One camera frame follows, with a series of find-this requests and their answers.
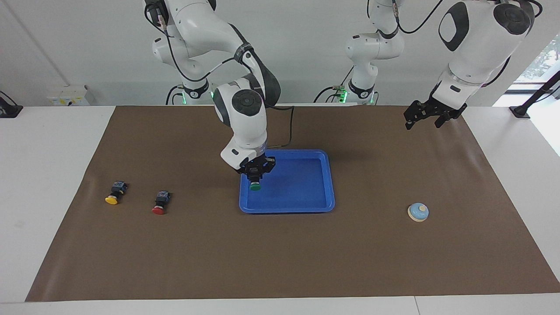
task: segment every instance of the white table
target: white table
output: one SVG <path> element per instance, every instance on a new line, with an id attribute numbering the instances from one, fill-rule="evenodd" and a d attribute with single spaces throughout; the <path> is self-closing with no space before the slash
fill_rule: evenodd
<path id="1" fill-rule="evenodd" d="M 560 294 L 23 303 L 113 110 L 29 107 L 0 120 L 0 314 L 560 314 Z M 560 157 L 506 108 L 464 117 L 560 279 Z"/>

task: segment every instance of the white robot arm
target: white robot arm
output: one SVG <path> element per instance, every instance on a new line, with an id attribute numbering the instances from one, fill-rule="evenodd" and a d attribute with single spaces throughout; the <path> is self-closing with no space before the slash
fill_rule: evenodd
<path id="1" fill-rule="evenodd" d="M 246 174 L 253 189 L 259 188 L 263 174 L 275 165 L 274 158 L 267 158 L 264 153 L 265 109 L 278 102 L 281 92 L 278 80 L 241 32 L 215 14 L 215 0 L 145 0 L 145 3 L 152 22 L 162 27 L 166 35 L 165 41 L 154 42 L 154 53 L 163 62 L 178 66 L 191 99 L 200 98 L 208 91 L 206 76 L 210 73 L 200 78 L 203 73 L 200 64 L 191 58 L 220 50 L 231 53 L 232 60 L 249 70 L 243 78 L 216 88 L 213 101 L 220 120 L 234 132 L 222 151 L 222 158 L 238 173 Z"/>
<path id="2" fill-rule="evenodd" d="M 370 103 L 374 94 L 378 70 L 371 64 L 374 60 L 387 60 L 400 56 L 404 39 L 395 19 L 395 8 L 405 0 L 373 0 L 369 11 L 371 23 L 377 32 L 358 34 L 346 43 L 346 54 L 354 63 L 353 76 L 345 85 L 347 102 Z"/>
<path id="3" fill-rule="evenodd" d="M 439 116 L 436 127 L 457 119 L 466 101 L 485 86 L 490 75 L 517 49 L 535 20 L 532 5 L 523 0 L 461 0 L 443 17 L 439 33 L 453 59 L 425 102 L 415 101 L 404 113 L 406 127 Z"/>

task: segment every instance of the plastic tray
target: plastic tray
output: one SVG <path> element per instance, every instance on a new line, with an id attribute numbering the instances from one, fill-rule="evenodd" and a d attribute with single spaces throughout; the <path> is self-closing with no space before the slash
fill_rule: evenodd
<path id="1" fill-rule="evenodd" d="M 321 150 L 270 150 L 276 167 L 251 191 L 241 176 L 239 207 L 248 214 L 323 213 L 334 208 L 329 158 Z"/>

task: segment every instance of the white wall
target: white wall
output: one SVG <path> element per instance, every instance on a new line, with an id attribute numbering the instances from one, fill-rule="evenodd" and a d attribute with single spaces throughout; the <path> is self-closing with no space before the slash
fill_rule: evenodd
<path id="1" fill-rule="evenodd" d="M 510 83 L 560 31 L 557 0 L 540 0 L 545 12 L 514 54 L 503 77 L 481 91 L 471 105 L 491 106 Z M 412 29 L 436 0 L 409 0 L 402 9 L 403 27 Z M 437 26 L 455 3 L 447 0 L 418 33 L 406 35 L 404 54 L 379 61 L 377 83 L 382 104 L 424 100 L 451 57 Z M 29 39 L 7 6 L 38 43 Z M 346 40 L 371 32 L 366 0 L 218 0 L 218 14 L 235 24 L 256 47 L 281 82 L 284 103 L 310 102 L 322 88 L 339 84 L 352 65 L 344 53 Z M 179 82 L 169 66 L 151 53 L 159 33 L 143 17 L 141 0 L 0 0 L 0 89 L 23 105 L 45 105 L 48 85 L 63 80 L 87 85 L 95 104 L 161 104 Z M 50 65 L 41 49 L 53 61 Z M 208 68 L 229 57 L 212 52 L 198 58 Z M 213 75 L 223 83 L 244 74 L 229 64 Z"/>

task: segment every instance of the green button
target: green button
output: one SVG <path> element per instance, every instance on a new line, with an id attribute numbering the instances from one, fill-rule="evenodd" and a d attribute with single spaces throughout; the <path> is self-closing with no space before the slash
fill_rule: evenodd
<path id="1" fill-rule="evenodd" d="M 260 184 L 251 184 L 251 190 L 252 191 L 259 191 L 260 190 Z"/>

